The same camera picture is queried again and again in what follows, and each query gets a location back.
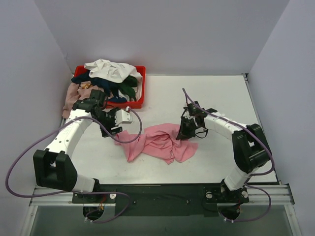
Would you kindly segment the pink t shirt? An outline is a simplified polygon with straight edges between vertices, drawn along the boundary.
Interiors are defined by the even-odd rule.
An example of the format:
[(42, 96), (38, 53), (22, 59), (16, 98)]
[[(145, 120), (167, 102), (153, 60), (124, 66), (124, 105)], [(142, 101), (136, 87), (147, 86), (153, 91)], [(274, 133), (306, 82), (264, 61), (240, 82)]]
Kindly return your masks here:
[(161, 159), (168, 165), (174, 161), (182, 163), (195, 155), (198, 143), (177, 140), (179, 129), (178, 124), (164, 123), (145, 128), (140, 136), (125, 130), (116, 135), (115, 145), (123, 148), (129, 163), (141, 154)]

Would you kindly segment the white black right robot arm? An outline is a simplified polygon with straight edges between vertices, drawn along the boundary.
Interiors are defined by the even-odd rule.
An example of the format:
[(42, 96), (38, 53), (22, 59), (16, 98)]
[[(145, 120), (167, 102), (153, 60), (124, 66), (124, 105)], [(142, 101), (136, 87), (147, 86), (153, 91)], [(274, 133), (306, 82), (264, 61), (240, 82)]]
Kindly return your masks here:
[(241, 195), (242, 188), (254, 172), (271, 161), (271, 151), (262, 128), (258, 124), (246, 125), (228, 119), (215, 109), (201, 109), (198, 102), (184, 107), (177, 140), (188, 140), (197, 136), (197, 130), (204, 133), (214, 131), (231, 141), (235, 167), (220, 183), (219, 196), (225, 201)]

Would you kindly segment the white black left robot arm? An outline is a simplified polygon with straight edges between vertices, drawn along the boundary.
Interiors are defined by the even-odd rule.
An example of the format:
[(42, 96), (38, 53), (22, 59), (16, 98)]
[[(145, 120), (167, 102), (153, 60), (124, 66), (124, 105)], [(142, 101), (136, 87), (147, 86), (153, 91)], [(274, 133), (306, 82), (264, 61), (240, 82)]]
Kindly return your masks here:
[(99, 181), (78, 174), (71, 157), (82, 135), (94, 120), (100, 123), (103, 137), (120, 133), (120, 125), (131, 120), (126, 110), (113, 108), (106, 112), (104, 104), (105, 93), (95, 89), (89, 98), (77, 100), (73, 104), (66, 126), (45, 150), (37, 150), (33, 155), (37, 185), (67, 192), (82, 192), (91, 203), (101, 198)]

